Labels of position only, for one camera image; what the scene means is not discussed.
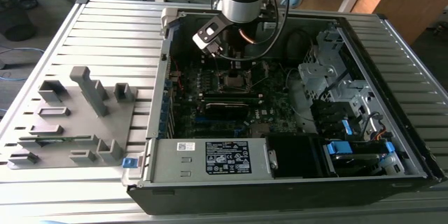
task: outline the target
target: white sticker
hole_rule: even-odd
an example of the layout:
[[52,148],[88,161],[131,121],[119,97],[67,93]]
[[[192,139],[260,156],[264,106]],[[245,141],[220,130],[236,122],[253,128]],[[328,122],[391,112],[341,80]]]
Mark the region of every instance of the white sticker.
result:
[[179,151],[193,151],[195,143],[177,143],[177,150]]

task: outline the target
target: copper pipe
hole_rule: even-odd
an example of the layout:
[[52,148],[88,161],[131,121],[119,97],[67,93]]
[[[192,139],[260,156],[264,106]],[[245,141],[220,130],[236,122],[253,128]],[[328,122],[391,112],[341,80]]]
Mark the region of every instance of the copper pipe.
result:
[[255,44],[255,43],[256,43],[255,40],[252,40],[252,39],[245,35],[243,29],[239,29],[239,32],[240,32],[240,35],[241,35],[243,39],[244,39],[247,42],[249,42],[251,44]]

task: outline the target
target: orange wire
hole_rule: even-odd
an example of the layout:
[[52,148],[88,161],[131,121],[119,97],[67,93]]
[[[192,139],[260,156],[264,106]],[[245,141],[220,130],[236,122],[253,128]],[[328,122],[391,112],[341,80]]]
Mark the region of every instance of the orange wire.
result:
[[385,129],[383,129],[383,130],[380,131],[380,133],[376,135],[375,139],[376,139],[376,140],[380,140],[380,136],[381,136],[384,133],[385,133]]

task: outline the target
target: blue plastic clip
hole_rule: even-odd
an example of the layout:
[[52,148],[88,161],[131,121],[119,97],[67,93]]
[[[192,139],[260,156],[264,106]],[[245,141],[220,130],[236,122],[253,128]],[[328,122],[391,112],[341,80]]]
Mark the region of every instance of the blue plastic clip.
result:
[[393,147],[393,143],[392,142],[385,142],[385,147],[387,147],[387,150],[391,152],[395,152],[395,147]]
[[121,163],[123,168],[139,168],[139,159],[125,157]]
[[352,128],[349,127],[351,125],[348,124],[348,120],[343,120],[343,124],[344,124],[344,127],[345,127],[347,134],[352,135],[353,131],[352,131]]
[[327,144],[327,149],[329,154],[352,154],[352,147],[348,141],[333,141]]

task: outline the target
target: blue cable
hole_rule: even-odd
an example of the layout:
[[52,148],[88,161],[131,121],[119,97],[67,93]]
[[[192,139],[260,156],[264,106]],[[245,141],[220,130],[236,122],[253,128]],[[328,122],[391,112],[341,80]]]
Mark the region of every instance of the blue cable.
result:
[[[13,50],[33,50],[33,51],[39,51],[41,52],[41,54],[44,54],[44,50],[39,49],[39,48],[33,48],[33,47],[17,47],[17,48],[9,48],[9,47],[5,47],[5,46],[1,46],[0,47],[3,48],[7,48],[5,51],[0,52],[0,54],[5,53],[5,52],[9,52],[9,51],[13,51]],[[19,79],[15,79],[15,78],[5,78],[5,77],[0,77],[0,80],[5,80],[5,81],[24,81],[27,80],[28,78],[19,78]]]
[[28,79],[28,78],[19,78],[19,79],[15,79],[15,78],[4,78],[4,77],[0,77],[0,80],[5,80],[5,81],[24,81],[25,79]]

